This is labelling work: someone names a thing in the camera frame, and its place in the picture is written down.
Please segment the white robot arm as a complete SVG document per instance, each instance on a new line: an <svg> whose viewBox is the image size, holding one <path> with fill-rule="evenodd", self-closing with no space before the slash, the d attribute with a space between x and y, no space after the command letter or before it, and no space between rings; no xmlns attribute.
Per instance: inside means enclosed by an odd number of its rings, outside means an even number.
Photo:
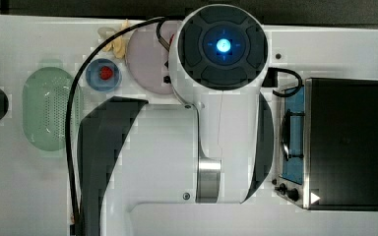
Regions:
<svg viewBox="0 0 378 236"><path fill-rule="evenodd" d="M132 236L142 204L241 204L264 179L262 25L231 5L202 7L169 47L175 104L113 96L81 122L79 236Z"/></svg>

